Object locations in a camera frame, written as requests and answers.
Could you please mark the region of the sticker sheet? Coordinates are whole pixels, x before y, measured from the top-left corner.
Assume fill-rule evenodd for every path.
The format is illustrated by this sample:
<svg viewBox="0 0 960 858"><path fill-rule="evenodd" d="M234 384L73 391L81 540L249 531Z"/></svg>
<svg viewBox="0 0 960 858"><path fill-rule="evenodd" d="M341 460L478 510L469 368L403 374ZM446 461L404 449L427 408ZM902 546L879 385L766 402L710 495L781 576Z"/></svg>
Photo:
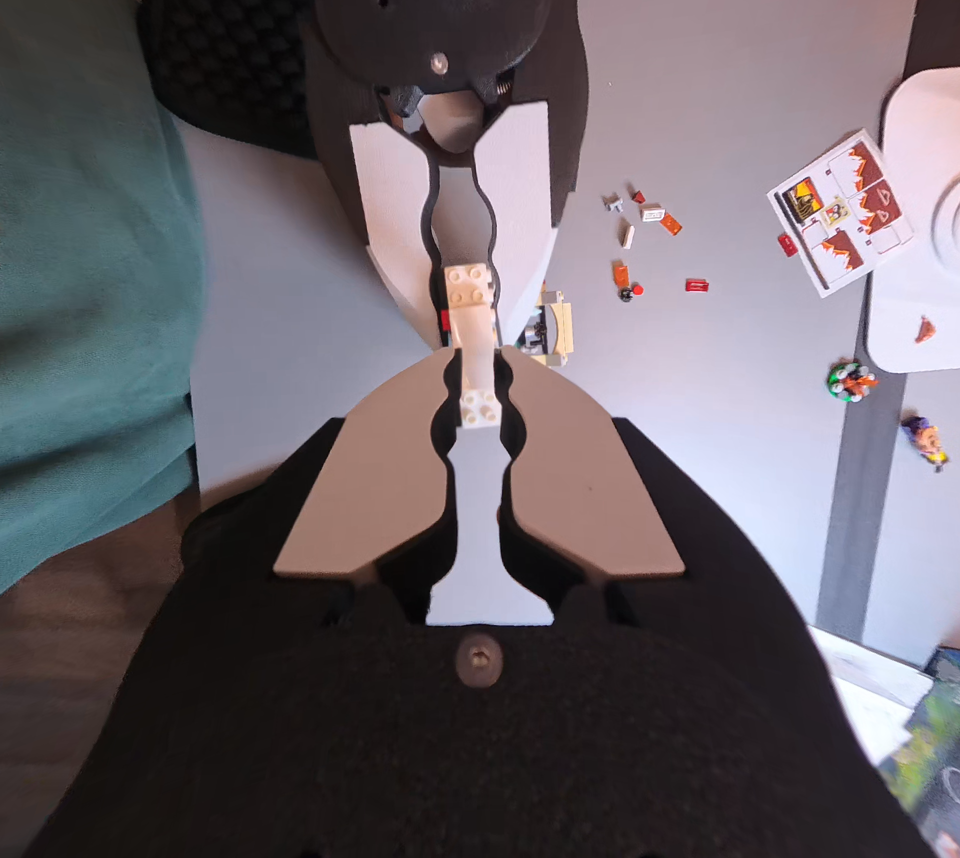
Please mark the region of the sticker sheet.
<svg viewBox="0 0 960 858"><path fill-rule="evenodd" d="M864 129L775 186L767 200L821 298L891 264L915 238L882 151Z"/></svg>

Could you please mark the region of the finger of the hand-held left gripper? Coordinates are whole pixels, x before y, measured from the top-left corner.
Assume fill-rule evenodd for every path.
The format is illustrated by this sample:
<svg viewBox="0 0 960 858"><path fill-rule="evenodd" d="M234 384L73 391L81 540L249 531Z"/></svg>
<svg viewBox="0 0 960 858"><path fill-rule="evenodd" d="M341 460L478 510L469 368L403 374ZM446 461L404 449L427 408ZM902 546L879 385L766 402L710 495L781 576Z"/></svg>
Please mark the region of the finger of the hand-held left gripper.
<svg viewBox="0 0 960 858"><path fill-rule="evenodd" d="M476 142L476 182L495 227L490 259L503 346L533 314L556 243L548 125L545 101L511 105Z"/></svg>
<svg viewBox="0 0 960 858"><path fill-rule="evenodd" d="M367 253L395 304L432 350L442 345L433 233L437 163L405 132L384 121L349 128L364 212Z"/></svg>

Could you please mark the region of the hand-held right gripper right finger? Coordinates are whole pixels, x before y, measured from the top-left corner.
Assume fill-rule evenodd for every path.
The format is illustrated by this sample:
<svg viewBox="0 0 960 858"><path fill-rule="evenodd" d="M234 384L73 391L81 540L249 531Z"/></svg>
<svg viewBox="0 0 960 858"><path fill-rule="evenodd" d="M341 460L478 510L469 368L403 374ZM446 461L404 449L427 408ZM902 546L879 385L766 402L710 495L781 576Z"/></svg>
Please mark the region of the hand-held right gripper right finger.
<svg viewBox="0 0 960 858"><path fill-rule="evenodd" d="M524 434L509 474L522 532L600 577L683 575L685 564L606 409L516 348L503 348L501 358Z"/></svg>

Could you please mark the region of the blue toy set box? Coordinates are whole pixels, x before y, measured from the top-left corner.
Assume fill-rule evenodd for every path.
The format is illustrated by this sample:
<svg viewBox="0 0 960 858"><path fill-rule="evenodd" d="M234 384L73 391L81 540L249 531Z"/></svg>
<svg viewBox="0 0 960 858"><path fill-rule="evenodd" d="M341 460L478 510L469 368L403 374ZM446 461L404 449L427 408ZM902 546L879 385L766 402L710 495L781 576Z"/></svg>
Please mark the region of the blue toy set box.
<svg viewBox="0 0 960 858"><path fill-rule="evenodd" d="M935 855L959 855L959 649L939 648L908 740L879 766L887 788Z"/></svg>

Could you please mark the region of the white paper bag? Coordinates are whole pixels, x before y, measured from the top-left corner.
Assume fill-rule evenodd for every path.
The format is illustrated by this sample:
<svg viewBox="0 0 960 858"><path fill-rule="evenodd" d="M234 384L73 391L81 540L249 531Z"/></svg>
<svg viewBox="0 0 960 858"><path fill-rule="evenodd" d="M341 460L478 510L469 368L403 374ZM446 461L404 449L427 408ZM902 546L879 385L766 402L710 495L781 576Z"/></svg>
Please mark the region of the white paper bag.
<svg viewBox="0 0 960 858"><path fill-rule="evenodd" d="M930 692L931 676L815 626L807 630L864 754L880 765L908 741L907 723Z"/></svg>

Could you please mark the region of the purple toy minifigure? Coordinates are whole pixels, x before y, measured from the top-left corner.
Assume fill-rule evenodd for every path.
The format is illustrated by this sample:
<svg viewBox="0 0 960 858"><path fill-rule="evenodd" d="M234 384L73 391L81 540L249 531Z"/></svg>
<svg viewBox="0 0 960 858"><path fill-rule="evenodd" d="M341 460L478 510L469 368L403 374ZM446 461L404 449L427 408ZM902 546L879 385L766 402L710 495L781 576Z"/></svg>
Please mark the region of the purple toy minifigure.
<svg viewBox="0 0 960 858"><path fill-rule="evenodd" d="M939 428L927 417L918 414L907 415L900 421L899 426L918 456L922 457L935 473L942 473L950 458L943 447Z"/></svg>

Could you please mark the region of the red tan brick toy truck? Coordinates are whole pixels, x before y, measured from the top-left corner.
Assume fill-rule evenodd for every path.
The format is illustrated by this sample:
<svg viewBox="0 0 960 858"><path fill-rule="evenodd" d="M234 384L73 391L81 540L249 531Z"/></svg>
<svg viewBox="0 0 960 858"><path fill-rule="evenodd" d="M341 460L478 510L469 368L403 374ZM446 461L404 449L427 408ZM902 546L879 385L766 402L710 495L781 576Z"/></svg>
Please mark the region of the red tan brick toy truck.
<svg viewBox="0 0 960 858"><path fill-rule="evenodd" d="M497 427L502 415L496 391L498 352L512 347L548 368L563 368L574 351L572 305L561 290L541 288L517 311L500 316L494 272L486 264L447 266L442 281L441 336L460 354L462 427Z"/></svg>

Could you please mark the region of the grey desk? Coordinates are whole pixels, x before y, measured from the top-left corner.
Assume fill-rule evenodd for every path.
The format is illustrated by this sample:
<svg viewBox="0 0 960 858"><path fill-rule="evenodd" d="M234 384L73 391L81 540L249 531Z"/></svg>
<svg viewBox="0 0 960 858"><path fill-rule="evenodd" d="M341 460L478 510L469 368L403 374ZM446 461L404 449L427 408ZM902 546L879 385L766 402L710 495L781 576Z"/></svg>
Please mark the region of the grey desk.
<svg viewBox="0 0 960 858"><path fill-rule="evenodd" d="M818 297L766 194L874 129L916 0L580 0L589 116L545 278L573 306L560 374L629 419L735 520L814 621L863 281ZM427 348L320 167L181 126L207 242L192 374L204 504L246 491ZM641 191L639 205L632 195ZM603 198L618 194L622 213ZM642 221L644 205L682 225ZM633 223L631 249L618 241ZM612 263L622 261L629 303ZM686 292L688 278L709 282Z"/></svg>

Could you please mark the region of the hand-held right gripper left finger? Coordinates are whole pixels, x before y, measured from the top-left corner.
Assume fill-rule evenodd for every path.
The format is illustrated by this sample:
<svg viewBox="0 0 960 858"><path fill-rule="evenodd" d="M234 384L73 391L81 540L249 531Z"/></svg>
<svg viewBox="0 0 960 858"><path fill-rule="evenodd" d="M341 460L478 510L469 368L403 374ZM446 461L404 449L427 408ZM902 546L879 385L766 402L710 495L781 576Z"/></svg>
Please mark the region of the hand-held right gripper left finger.
<svg viewBox="0 0 960 858"><path fill-rule="evenodd" d="M283 578L354 578L437 523L448 470L431 438L448 401L444 348L394 375L345 417L273 565Z"/></svg>

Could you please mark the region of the brick campfire on green base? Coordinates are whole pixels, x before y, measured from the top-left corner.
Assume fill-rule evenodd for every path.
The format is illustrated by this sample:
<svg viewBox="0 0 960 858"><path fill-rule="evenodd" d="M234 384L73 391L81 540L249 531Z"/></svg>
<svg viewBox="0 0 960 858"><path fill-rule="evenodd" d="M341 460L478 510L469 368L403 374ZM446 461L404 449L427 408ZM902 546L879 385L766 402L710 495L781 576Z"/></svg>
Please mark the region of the brick campfire on green base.
<svg viewBox="0 0 960 858"><path fill-rule="evenodd" d="M870 367L857 359L834 363L824 380L828 393L846 404L856 403L877 387L879 379Z"/></svg>

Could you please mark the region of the white plastic board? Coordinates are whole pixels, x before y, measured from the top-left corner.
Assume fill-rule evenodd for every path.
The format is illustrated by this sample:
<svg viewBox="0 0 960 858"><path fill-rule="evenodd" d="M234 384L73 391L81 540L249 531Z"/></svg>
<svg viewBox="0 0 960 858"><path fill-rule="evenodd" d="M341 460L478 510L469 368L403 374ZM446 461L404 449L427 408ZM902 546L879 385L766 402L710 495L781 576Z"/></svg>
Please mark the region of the white plastic board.
<svg viewBox="0 0 960 858"><path fill-rule="evenodd" d="M883 371L959 368L959 69L925 70L891 96L883 153L914 228L911 248L870 276L866 346ZM921 316L937 333L915 338Z"/></svg>

